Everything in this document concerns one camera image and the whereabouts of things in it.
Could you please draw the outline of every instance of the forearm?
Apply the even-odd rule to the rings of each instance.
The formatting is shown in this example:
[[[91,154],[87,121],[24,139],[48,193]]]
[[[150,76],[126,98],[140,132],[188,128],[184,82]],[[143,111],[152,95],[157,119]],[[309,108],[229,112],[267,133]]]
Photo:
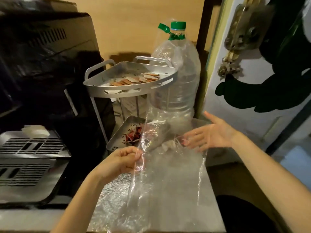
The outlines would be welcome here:
[[[232,148],[291,230],[311,232],[309,190],[242,133],[233,137]]]
[[[91,172],[51,233],[85,233],[103,187],[101,178]]]

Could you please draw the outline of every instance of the hand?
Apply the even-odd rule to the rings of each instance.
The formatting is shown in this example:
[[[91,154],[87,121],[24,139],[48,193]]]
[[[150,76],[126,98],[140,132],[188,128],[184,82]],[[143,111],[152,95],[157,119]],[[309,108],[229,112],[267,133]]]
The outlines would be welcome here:
[[[107,184],[121,173],[132,172],[135,162],[140,159],[141,155],[142,152],[134,146],[117,149],[94,168],[92,172],[99,176],[104,184]]]
[[[231,140],[238,131],[224,120],[206,111],[204,116],[214,124],[205,125],[185,133],[184,145],[190,149],[196,148],[200,152],[211,147],[231,147]]]

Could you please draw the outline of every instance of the large plastic water bottle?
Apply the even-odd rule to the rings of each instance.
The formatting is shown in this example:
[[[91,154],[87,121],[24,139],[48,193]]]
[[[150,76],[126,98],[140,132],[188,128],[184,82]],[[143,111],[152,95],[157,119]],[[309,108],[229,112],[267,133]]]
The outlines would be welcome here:
[[[193,117],[194,101],[200,80],[200,59],[193,43],[186,39],[186,22],[172,22],[171,29],[164,24],[159,28],[170,34],[151,55],[169,60],[178,70],[178,79],[168,89],[158,89],[148,96],[154,113],[165,111],[172,117]],[[165,62],[151,64],[168,66]]]

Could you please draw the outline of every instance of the black appliance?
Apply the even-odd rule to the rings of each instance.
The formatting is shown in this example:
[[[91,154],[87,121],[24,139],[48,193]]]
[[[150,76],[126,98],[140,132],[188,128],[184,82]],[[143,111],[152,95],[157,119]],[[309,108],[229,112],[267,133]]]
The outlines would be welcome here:
[[[92,19],[58,0],[0,0],[0,12],[0,208],[64,204],[56,196],[72,197],[106,146],[83,85],[102,61]],[[94,100],[109,139],[111,100]]]

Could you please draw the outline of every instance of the brass door latch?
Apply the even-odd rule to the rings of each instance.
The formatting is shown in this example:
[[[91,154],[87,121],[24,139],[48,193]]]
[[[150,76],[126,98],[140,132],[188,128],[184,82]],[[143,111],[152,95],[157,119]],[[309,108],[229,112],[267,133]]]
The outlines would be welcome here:
[[[236,74],[241,67],[235,62],[243,50],[259,48],[270,26],[274,7],[264,5],[261,0],[245,0],[235,9],[235,14],[225,39],[228,50],[218,70],[218,75]]]

